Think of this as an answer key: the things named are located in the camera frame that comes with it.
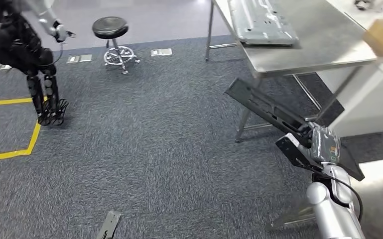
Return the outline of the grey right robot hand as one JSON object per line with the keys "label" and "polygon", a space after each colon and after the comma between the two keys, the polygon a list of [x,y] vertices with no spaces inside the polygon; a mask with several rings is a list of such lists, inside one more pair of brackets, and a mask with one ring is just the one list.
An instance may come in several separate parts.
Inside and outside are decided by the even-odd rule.
{"label": "grey right robot hand", "polygon": [[340,160],[340,138],[326,126],[308,123],[311,134],[310,156],[319,164],[338,164]]}

